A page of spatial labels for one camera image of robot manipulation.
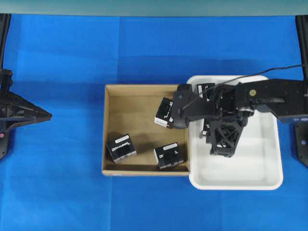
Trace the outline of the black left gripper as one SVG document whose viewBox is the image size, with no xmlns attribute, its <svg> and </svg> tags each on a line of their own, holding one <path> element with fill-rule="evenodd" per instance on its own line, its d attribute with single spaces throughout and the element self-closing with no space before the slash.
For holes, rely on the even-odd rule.
<svg viewBox="0 0 308 231">
<path fill-rule="evenodd" d="M 241 84 L 215 84 L 211 99 L 205 99 L 193 91 L 194 96 L 184 106 L 190 123 L 206 119 L 210 125 L 206 142 L 211 144 L 210 154 L 230 158 L 234 155 L 240 136 L 248 123 L 249 117 L 254 115 L 251 106 L 239 107 Z"/>
</svg>

